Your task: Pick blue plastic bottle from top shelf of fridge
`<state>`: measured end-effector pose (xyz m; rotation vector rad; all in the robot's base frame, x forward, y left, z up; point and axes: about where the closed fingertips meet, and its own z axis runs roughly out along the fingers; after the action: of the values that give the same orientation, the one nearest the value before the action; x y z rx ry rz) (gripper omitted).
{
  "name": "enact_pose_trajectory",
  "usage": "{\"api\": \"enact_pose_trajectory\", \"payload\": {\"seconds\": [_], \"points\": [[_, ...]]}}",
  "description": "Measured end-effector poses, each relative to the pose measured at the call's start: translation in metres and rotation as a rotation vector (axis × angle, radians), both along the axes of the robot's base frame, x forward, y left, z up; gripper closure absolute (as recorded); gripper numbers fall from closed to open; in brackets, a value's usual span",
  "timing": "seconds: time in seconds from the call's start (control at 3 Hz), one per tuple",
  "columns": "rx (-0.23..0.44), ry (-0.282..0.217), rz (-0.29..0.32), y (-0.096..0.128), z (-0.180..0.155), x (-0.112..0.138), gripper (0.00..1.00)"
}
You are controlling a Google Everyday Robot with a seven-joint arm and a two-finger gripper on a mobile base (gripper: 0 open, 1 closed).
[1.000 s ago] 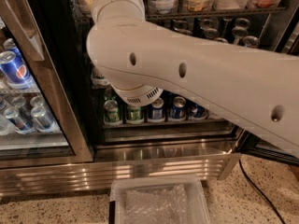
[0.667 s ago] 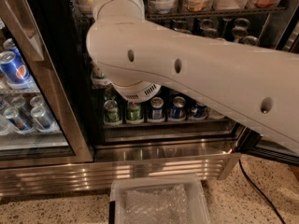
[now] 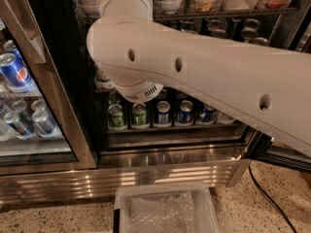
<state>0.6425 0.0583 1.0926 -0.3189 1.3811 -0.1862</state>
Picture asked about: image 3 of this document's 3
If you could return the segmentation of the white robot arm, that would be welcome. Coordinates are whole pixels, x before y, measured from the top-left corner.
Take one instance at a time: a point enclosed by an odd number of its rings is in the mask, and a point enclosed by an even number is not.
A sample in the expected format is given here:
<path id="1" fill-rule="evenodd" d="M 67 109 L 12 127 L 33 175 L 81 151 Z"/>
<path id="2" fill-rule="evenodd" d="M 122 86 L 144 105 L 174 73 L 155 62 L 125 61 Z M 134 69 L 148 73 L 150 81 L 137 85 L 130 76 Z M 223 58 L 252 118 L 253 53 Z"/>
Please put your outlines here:
<path id="1" fill-rule="evenodd" d="M 152 0 L 99 0 L 89 55 L 131 102 L 165 86 L 311 155 L 311 55 L 184 33 L 153 21 Z"/>

